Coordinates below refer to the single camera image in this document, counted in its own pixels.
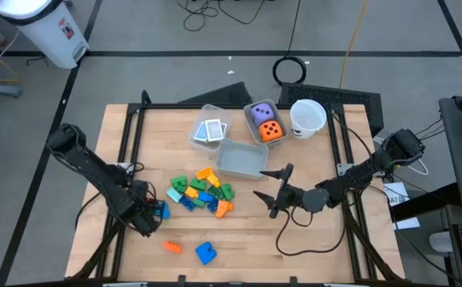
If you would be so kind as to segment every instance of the plastic bin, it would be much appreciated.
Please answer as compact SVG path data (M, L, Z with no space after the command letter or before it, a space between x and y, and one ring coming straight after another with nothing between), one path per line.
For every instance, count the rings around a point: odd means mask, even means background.
M277 121L277 123L280 124L280 128L282 129L282 134L283 134L283 136L280 139L272 140L271 142L267 142L267 143L263 143L261 141L259 130L255 127L254 120L252 119L252 116L250 114L250 110L252 109L252 107L254 107L257 104L261 104L261 103L265 103L270 106L271 110L273 111L275 115L275 121ZM270 99L260 100L253 104L246 105L245 108L243 108L243 111L245 112L245 118L247 119L248 129L250 130L250 133L252 134L252 137L254 138L257 144L265 144L268 147L274 147L280 144L289 135L289 129L287 129L287 126L284 124L284 121L282 120L282 117L280 116L280 112L278 112L277 106L275 105L274 101Z
M1 0L0 16L17 26L60 68L76 67L89 49L62 0Z
M190 142L190 145L198 151L202 151L209 155L217 155L221 141L204 143L204 142L195 140L195 135L197 131L199 130L200 124L202 122L204 122L205 120L219 119L220 123L227 124L227 130L223 134L223 136L225 137L231 130L232 117L233 117L232 112L226 111L225 109L216 107L212 104L205 104L200 109L200 113L195 119L193 128L188 134L188 141Z
M260 171L267 169L268 146L251 145L223 139L220 144L216 167L225 175L245 179L260 179Z

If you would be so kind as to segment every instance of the green lego brick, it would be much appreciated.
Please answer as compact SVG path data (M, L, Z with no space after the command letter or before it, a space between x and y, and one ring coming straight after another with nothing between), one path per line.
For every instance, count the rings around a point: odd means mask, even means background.
M210 186L207 192L209 192L210 195L215 196L218 200L223 199L222 190L217 187Z
M186 188L188 187L188 179L186 176L181 175L181 176L171 179L170 184L178 192L184 193L186 191Z
M202 200L191 199L191 201L193 202L193 204L195 204L197 207L200 207L200 208L204 208L204 205L206 205L206 203Z
M223 197L226 200L231 200L234 198L235 193L231 189L231 184L229 183L222 184L222 192L223 192Z
M198 179L192 179L190 182L190 187L195 188L196 190L199 191L205 191L206 190L206 182L204 180L198 180Z

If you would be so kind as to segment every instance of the orange die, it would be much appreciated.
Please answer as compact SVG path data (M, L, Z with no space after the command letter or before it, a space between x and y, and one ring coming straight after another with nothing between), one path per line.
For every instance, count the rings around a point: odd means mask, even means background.
M280 124L276 121L270 120L261 124L259 127L259 135L264 143L278 140L282 137L282 128L280 128Z

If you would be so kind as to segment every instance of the toy block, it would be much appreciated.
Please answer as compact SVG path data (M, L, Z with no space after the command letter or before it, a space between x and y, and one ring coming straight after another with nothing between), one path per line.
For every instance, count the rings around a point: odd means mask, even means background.
M195 208L195 204L184 195L181 197L180 203L183 204L189 211L192 211Z
M190 182L190 187L193 187L199 191L205 191L206 190L206 182L203 180L198 180L198 179L192 179Z
M154 210L154 215L155 216L161 216L162 214L160 213L160 211L161 211L162 208L164 210L162 219L169 219L170 218L170 210L168 209L168 203L166 203L163 200L158 201L158 203L156 204L156 209Z
M209 242L206 242L195 248L195 252L204 265L211 262L211 260L216 257L216 250L213 249L213 246L211 246L211 243Z
M192 199L193 204L195 204L197 207L204 208L206 203L200 199Z
M171 179L170 184L178 192L184 192L186 190L186 187L188 186L188 179L184 175L178 176L174 179Z
M220 187L220 181L214 174L210 174L207 178L207 181L210 182L214 187Z
M193 187L188 187L184 193L193 199L199 196L199 191Z
M198 199L203 202L213 202L213 200L215 200L215 197L213 195L208 194L207 192L201 191L199 192Z
M201 179L206 179L209 175L212 175L213 174L213 170L211 169L211 167L206 167L204 169L201 169L200 171L197 171L197 173L195 173L195 176L197 177L198 180L201 180Z
M179 192L177 192L174 187L169 187L167 189L167 195L170 196L170 198L175 202L175 203L179 203L180 199L181 199L181 194Z
M181 254L181 246L172 242L164 241L164 249L172 251L175 254Z
M223 192L222 192L222 190L219 189L219 188L210 186L209 189L207 190L207 192L208 192L210 195L213 195L213 196L214 196L216 199L218 199L218 200L223 199Z
M231 200L234 198L234 191L232 191L231 189L231 184L229 183L225 183L222 185L222 192L223 192L223 197L226 199L226 200Z
M225 200L218 201L218 209L216 210L216 217L222 218L228 211L234 210L234 204L226 202Z
M218 200L214 200L213 202L210 202L208 205L207 205L207 208L209 209L210 212L212 213L215 213L216 210L218 209Z

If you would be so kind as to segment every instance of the plastic lid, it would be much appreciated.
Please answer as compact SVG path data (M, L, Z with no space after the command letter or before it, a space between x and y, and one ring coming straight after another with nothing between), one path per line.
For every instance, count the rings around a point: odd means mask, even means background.
M13 19L27 19L41 13L53 0L0 0L0 14Z

